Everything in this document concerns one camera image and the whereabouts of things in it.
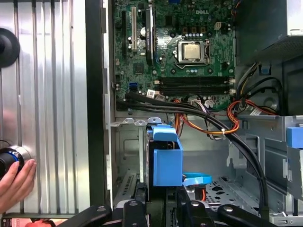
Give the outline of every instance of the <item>dell logo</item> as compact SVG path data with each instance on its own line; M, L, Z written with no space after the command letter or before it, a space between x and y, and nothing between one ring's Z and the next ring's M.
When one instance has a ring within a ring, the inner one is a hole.
M196 10L196 14L209 14L208 10Z

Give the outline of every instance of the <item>black knob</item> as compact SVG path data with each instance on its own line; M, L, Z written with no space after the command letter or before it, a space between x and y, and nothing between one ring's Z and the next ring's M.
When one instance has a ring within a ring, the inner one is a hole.
M29 153L19 146L0 149L0 180L8 172L14 162L19 162L19 171L25 162L30 159Z
M10 166L17 160L10 153L0 154L0 179L8 172Z
M12 65L20 54L20 43L9 30L0 28L0 68Z

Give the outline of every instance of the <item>camera lens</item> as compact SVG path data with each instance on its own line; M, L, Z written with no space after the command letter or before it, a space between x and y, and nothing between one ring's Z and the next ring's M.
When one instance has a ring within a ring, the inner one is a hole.
M0 179L2 178L1 176L5 175L5 164L4 162L0 159Z
M19 162L19 171L25 162L30 159L29 153L19 146L0 149L0 179L8 172L14 162Z

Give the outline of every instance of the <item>pcie slot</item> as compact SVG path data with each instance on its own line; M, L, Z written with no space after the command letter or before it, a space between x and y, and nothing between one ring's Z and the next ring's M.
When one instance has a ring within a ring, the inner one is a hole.
M223 87L161 87L160 92L165 96L182 96L188 94L198 95L225 95L228 94L228 86Z
M132 50L137 51L137 7L132 7Z
M126 11L122 11L122 55L124 58L126 58L126 52L127 52L127 47L126 47Z
M153 43L153 9L150 7L146 10L146 61L147 64L153 65L153 51L154 51L154 43Z
M173 77L173 78L161 78L161 85L165 87L177 87L177 86L205 86L205 85L224 85L229 82L227 77Z

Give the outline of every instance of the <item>finger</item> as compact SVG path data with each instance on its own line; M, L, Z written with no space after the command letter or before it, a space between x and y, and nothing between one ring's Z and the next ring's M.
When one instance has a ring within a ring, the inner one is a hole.
M13 181L12 185L9 188L10 194L14 194L19 188L23 185L24 181L27 179L32 166L34 165L35 160L31 159L23 166L19 174L16 176L15 180Z
M36 163L33 164L31 170L29 171L27 178L23 182L22 186L19 188L19 190L12 195L12 199L15 201L19 201L23 198L24 194L30 189L30 192L32 191L32 184L33 184L33 178L36 172Z
M34 181L30 181L30 184L25 188L20 188L19 191L11 198L10 203L16 204L24 200L33 190Z
M19 167L19 162L13 163L10 166L8 172L4 175L4 177L0 181L0 196L10 188L18 172L18 167Z

